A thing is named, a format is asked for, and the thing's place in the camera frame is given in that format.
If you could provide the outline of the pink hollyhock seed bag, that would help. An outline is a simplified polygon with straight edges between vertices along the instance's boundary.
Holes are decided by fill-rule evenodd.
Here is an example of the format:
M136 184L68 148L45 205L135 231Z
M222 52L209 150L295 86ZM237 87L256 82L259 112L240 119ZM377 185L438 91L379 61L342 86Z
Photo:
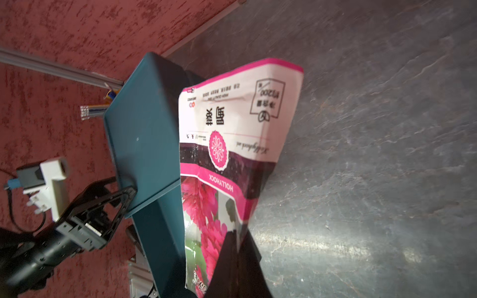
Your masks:
M237 250L286 141L304 70L277 58L182 90L178 99L186 289L204 298L227 232Z

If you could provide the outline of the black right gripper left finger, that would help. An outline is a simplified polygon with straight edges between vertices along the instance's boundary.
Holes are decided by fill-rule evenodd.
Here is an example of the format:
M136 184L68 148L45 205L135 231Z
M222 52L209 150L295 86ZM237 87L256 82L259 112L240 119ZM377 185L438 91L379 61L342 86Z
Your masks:
M237 298L238 250L236 231L227 232L205 298Z

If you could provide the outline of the teal pull-out drawer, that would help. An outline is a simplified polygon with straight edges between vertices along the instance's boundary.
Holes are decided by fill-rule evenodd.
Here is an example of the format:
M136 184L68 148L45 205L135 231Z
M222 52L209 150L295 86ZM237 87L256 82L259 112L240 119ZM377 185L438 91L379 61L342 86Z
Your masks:
M180 180L129 212L160 298L194 298L186 289L185 224Z

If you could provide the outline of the teal drawer cabinet box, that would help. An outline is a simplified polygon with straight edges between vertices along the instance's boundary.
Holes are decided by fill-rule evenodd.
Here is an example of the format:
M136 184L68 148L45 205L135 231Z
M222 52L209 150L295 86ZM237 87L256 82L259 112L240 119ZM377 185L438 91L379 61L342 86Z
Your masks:
M128 217L179 186L178 98L203 81L149 52L104 114L118 184L137 189Z

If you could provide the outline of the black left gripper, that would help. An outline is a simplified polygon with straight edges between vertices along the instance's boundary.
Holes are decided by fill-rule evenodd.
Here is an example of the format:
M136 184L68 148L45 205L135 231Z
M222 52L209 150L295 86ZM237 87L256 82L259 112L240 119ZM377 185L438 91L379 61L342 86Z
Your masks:
M109 190L115 182L115 177L95 181L74 198L55 225L56 246L91 252L111 241L137 194L133 186Z

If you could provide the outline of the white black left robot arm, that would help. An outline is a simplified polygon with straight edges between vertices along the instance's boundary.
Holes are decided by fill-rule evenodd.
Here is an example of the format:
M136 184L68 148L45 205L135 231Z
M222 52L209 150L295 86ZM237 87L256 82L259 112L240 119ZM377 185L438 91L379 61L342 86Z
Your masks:
M37 235L2 229L1 296L42 289L54 269L78 253L104 248L137 194L134 186L111 192L114 177L91 183L55 223Z

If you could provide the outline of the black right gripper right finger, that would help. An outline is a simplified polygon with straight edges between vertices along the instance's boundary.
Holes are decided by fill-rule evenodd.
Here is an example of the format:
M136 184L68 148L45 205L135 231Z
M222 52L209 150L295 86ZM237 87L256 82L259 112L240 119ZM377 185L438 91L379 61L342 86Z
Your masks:
M238 251L237 297L238 298L272 298L265 281L258 249L251 233L245 236Z

